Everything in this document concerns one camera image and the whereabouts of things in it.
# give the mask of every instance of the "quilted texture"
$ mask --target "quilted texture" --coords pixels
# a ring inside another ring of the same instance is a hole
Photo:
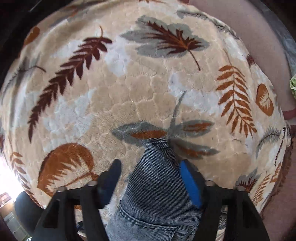
[[[178,1],[71,3],[28,34],[0,97],[1,153],[40,206],[122,160],[104,222],[149,138],[219,186],[244,186],[258,211],[289,144],[273,86],[240,38]]]

